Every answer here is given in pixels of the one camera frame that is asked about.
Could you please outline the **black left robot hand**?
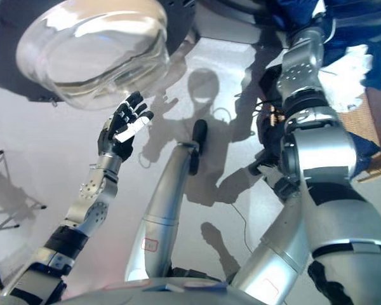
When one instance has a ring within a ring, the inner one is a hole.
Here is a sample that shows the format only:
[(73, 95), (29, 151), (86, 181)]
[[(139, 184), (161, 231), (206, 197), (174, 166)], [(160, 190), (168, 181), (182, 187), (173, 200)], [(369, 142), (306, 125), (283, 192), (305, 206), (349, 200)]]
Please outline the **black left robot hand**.
[(126, 161), (133, 152), (135, 135), (151, 122), (154, 113), (147, 109), (140, 92), (122, 101), (105, 122), (98, 137), (98, 155), (112, 154)]

